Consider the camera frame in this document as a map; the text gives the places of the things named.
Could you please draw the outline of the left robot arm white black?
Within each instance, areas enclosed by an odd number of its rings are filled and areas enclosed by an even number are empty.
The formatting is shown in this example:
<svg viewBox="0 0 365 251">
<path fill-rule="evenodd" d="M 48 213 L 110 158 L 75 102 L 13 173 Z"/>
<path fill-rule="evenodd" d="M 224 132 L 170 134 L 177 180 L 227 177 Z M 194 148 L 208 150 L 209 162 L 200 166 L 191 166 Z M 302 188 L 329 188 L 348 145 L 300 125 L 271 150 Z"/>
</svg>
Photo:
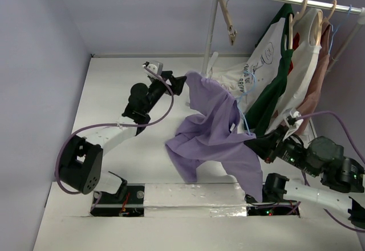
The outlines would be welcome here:
<svg viewBox="0 0 365 251">
<path fill-rule="evenodd" d="M 131 87 L 128 104 L 117 122 L 80 128 L 63 143 L 55 165 L 56 182 L 62 191 L 71 195 L 92 192 L 102 175 L 103 156 L 162 121 L 151 121 L 149 113 L 164 94 L 172 99 L 181 95 L 186 76 L 175 77 L 172 71 L 146 71 L 151 84 L 136 83 Z"/>
</svg>

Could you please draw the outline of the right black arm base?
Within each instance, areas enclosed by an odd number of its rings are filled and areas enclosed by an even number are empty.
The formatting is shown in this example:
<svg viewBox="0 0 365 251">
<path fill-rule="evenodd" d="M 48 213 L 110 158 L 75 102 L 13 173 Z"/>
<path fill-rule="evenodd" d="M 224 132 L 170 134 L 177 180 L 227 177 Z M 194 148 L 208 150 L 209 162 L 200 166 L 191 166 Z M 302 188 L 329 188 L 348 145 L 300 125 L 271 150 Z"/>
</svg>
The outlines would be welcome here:
<svg viewBox="0 0 365 251">
<path fill-rule="evenodd" d="M 258 202 L 254 197 L 245 195 L 248 216 L 300 216 L 300 202 L 285 200 L 285 186 L 289 178 L 277 173 L 267 175 L 262 186 L 262 201 Z"/>
</svg>

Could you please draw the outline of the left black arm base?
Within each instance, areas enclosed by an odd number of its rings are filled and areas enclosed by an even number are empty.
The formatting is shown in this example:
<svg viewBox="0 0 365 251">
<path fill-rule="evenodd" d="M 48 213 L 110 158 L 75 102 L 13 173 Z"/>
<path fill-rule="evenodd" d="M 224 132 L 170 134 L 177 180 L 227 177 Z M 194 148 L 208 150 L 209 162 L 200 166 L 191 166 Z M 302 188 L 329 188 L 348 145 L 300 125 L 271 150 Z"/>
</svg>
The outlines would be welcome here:
<svg viewBox="0 0 365 251">
<path fill-rule="evenodd" d="M 90 214 L 94 217 L 143 217 L 144 184 L 128 184 L 113 172 L 103 172 L 93 193 Z"/>
</svg>

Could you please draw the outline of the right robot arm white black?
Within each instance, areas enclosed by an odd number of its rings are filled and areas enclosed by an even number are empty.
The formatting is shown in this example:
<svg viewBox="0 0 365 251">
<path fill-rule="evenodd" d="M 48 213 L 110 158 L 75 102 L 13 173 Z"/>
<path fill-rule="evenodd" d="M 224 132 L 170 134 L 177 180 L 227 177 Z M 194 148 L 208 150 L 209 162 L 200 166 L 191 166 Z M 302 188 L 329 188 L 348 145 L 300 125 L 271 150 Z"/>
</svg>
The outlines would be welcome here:
<svg viewBox="0 0 365 251">
<path fill-rule="evenodd" d="M 364 168 L 344 155 L 344 148 L 329 138 L 320 136 L 305 145 L 296 135 L 286 136 L 287 128 L 279 126 L 273 132 L 246 140 L 244 144 L 265 163 L 281 159 L 301 171 L 304 177 L 319 177 L 326 191 L 300 184 L 284 175 L 270 173 L 262 187 L 263 196 L 270 201 L 307 201 L 342 214 L 353 230 L 364 232 L 364 206 L 352 193 L 364 193 Z"/>
</svg>

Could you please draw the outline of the purple t shirt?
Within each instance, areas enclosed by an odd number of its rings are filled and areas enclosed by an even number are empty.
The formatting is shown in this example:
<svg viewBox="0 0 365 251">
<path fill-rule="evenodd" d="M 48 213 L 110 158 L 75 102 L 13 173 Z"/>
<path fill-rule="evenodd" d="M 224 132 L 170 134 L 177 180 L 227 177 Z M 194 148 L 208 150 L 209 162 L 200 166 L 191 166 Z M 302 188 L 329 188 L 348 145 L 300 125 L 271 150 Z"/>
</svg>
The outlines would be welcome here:
<svg viewBox="0 0 365 251">
<path fill-rule="evenodd" d="M 262 201 L 263 173 L 259 158 L 245 141 L 255 134 L 239 133 L 240 112 L 233 95 L 217 81 L 190 71 L 186 74 L 190 108 L 175 136 L 165 143 L 171 162 L 187 183 L 198 180 L 197 169 L 203 163 L 221 163 L 234 176 L 242 190 Z"/>
</svg>

